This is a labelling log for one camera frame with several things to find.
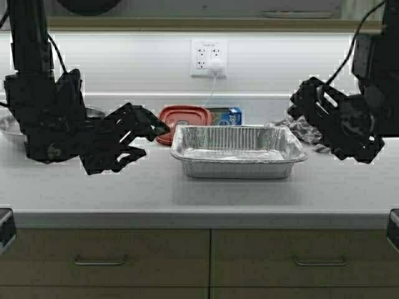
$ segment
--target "kitchen counter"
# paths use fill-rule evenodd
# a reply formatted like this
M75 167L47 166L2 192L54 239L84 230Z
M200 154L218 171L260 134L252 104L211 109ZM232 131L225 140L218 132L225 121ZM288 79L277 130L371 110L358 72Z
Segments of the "kitchen counter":
M119 229L384 229L399 207L396 139L371 165L305 147L309 159L277 181L188 178L169 148L143 147L120 174L87 176L79 159L39 164L1 136L0 206L18 228Z

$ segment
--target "cable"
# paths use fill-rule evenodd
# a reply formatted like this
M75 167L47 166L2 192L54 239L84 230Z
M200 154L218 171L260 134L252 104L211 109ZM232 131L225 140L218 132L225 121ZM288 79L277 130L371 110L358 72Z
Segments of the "cable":
M60 61L62 70L64 71L65 74L67 74L68 71L67 71L67 68L65 67L64 60L62 59L62 56L61 56L60 50L59 50L58 47L57 47L57 44L55 43L54 39L50 36L49 33L47 33L47 37L49 38L51 44L54 46L54 49L55 49L55 51L57 52L58 59L59 59L59 61Z
M0 21L0 29L3 27L4 23L7 21L9 15L10 15L10 7L7 7L6 12L4 13L4 15L2 16L1 21Z
M49 33L47 33L47 37L50 40L51 44L54 46L55 51L57 52L57 56L58 56L58 60L61 64L62 70L64 71L64 75L67 77L67 80L70 84L70 87L72 89L72 94L73 94L73 99L76 99L76 91L75 91L75 87L74 87L74 83L72 82L72 79L70 78L70 74L67 71L67 68L65 67L65 63L64 60L62 59L60 50L57 47L57 44L55 43L54 39L50 36Z
M206 105L212 100L213 94L214 94L214 90L216 88L216 80L218 79L218 75L214 75L213 76L213 84L212 84L212 89L211 89L211 93L209 95L208 100L205 102L205 104L203 105L204 108L206 108Z
M329 78L329 80L326 82L327 85L330 85L335 78L337 78L338 74L341 72L341 70L345 67L345 65L348 63L350 57L352 56L353 53L353 48L355 47L355 43L357 40L357 37L360 33L360 30L362 29L365 21L368 19L368 17L370 17L370 15L372 15L375 11L377 11L380 7L382 7L384 4L386 3L386 0L382 1L380 4L378 4L377 6L375 6L373 9L371 9L368 13L366 13L366 15L363 17L363 19L360 21L360 24L358 25L356 31L355 31L355 35L352 38L352 42L350 44L350 48L349 48L349 53L347 54L345 60L341 63L340 67L335 71L335 73L333 74L333 76L331 76L331 78Z

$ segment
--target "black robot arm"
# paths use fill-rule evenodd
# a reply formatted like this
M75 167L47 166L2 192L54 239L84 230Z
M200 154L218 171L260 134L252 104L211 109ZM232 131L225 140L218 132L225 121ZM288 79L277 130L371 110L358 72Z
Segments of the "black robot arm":
M367 17L384 5L382 33L360 34ZM385 145L383 137L399 136L398 37L399 0L382 1L363 18L347 59L332 78L327 82L311 78L291 98L288 113L294 118L304 115L340 159L371 163ZM361 94L346 96L330 84L353 49L352 72Z
M64 73L55 81L43 0L7 4L16 74L4 82L5 106L26 136L28 158L53 163L79 156L88 174L119 172L145 156L129 146L136 137L153 141L170 132L152 112L129 103L104 120L88 118L79 70L68 72L62 63Z

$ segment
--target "drawer handle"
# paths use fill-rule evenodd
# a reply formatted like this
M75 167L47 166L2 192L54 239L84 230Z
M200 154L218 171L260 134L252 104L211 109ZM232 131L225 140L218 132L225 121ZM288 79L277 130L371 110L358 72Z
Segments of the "drawer handle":
M308 268L316 268L316 267L346 267L349 263L345 257L341 257L340 262L302 262L297 257L294 257L294 261L299 267L308 267Z
M103 266L103 267L114 267L122 266L127 262L127 255L124 255L120 260L84 260L79 255L75 258L75 265L80 267L88 266Z

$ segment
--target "shelf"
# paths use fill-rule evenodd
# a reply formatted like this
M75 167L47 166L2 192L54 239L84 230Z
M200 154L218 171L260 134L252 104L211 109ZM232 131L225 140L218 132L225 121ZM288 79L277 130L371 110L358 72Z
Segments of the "shelf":
M353 32L358 21L285 19L122 19L50 17L49 27L68 31L261 31ZM381 23L370 21L364 31L378 32Z

